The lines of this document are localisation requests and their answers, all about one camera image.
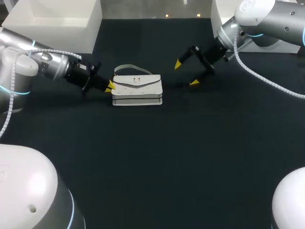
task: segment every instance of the black table surface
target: black table surface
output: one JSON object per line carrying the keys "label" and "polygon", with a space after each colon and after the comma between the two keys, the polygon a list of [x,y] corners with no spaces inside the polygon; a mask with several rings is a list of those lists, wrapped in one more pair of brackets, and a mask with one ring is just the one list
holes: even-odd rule
{"label": "black table surface", "polygon": [[[212,43],[208,19],[103,20],[91,58],[110,78],[135,64],[166,83],[204,68],[188,46]],[[268,79],[305,93],[291,54],[242,53]],[[164,90],[163,105],[113,107],[111,96],[37,77],[3,144],[34,148],[56,166],[88,229],[270,229],[285,175],[305,165],[305,102],[219,61],[198,89]]]}

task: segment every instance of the cable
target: cable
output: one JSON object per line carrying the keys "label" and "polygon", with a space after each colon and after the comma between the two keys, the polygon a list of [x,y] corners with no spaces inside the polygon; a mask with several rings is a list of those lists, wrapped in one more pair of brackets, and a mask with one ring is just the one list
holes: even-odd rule
{"label": "cable", "polygon": [[62,55],[68,55],[68,56],[73,56],[75,58],[77,58],[78,60],[81,60],[81,56],[74,54],[72,52],[66,52],[66,51],[59,51],[59,50],[53,50],[53,49],[40,49],[40,50],[28,50],[28,51],[21,51],[19,52],[16,57],[14,58],[13,61],[13,70],[12,70],[12,75],[11,75],[11,80],[10,80],[10,103],[9,103],[9,110],[8,110],[8,114],[6,116],[6,119],[4,121],[3,127],[0,130],[0,139],[3,136],[4,132],[6,131],[6,128],[8,127],[9,123],[10,123],[10,118],[11,118],[11,114],[13,112],[13,105],[14,105],[14,95],[15,95],[15,76],[16,76],[16,63],[17,63],[17,59],[21,56],[21,55],[29,55],[30,53],[35,53],[35,52],[49,52],[49,53],[58,53],[58,54],[62,54]]}
{"label": "cable", "polygon": [[295,92],[292,92],[264,77],[262,77],[260,74],[257,74],[256,72],[252,71],[250,68],[248,68],[240,59],[239,55],[238,55],[238,48],[237,48],[237,39],[239,37],[239,30],[240,30],[240,25],[237,25],[237,30],[236,30],[236,34],[235,34],[235,39],[234,39],[234,53],[235,53],[235,56],[236,56],[236,59],[237,59],[237,62],[242,66],[243,69],[245,69],[247,72],[249,72],[251,75],[255,76],[256,78],[264,81],[265,83],[271,85],[272,87],[275,87],[276,89],[282,91],[282,92],[285,92],[291,96],[294,96],[294,97],[297,97],[297,98],[300,98],[300,99],[305,99],[305,95],[303,94],[298,94],[298,93],[295,93]]}

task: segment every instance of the white box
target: white box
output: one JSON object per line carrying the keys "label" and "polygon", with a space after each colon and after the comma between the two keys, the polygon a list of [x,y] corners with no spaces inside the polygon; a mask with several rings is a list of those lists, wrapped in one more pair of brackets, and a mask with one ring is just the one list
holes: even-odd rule
{"label": "white box", "polygon": [[[211,23],[214,37],[217,36],[217,30],[234,16],[235,8],[243,0],[213,0],[211,10]],[[288,2],[296,2],[295,0],[284,0]],[[241,52],[277,52],[277,53],[297,53],[300,46],[280,41],[281,44],[272,49],[264,49],[255,43],[247,45]]]}
{"label": "white box", "polygon": [[2,26],[57,50],[92,53],[100,0],[19,0]]}

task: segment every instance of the handbag handle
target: handbag handle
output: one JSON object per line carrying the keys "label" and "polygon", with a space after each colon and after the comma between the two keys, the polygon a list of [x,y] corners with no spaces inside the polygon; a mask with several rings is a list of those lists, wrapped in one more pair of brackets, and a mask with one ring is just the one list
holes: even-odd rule
{"label": "handbag handle", "polygon": [[133,68],[135,70],[138,70],[138,71],[141,71],[141,72],[144,72],[144,73],[147,73],[148,75],[152,75],[152,73],[146,69],[143,69],[143,68],[139,68],[133,64],[123,64],[123,65],[120,65],[120,66],[117,66],[115,69],[114,69],[114,75],[118,75],[116,72],[118,70],[121,70],[121,69],[125,69],[125,68]]}

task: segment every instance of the white purse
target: white purse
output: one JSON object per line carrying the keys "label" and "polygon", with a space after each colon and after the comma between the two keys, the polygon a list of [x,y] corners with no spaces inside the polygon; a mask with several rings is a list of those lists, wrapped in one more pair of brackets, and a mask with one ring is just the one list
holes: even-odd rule
{"label": "white purse", "polygon": [[149,75],[115,75],[112,89],[112,104],[114,106],[161,105],[162,82],[160,75],[153,75],[145,69],[126,64],[117,67],[114,72],[123,68],[134,68]]}

